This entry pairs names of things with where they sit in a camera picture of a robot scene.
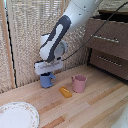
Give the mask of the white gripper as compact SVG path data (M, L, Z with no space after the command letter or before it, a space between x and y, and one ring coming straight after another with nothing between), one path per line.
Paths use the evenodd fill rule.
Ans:
M62 68L62 61L56 60L54 62L51 62L49 64L46 64L45 62L37 62L34 64L35 73L37 75L41 75L48 72L53 72L55 70Z

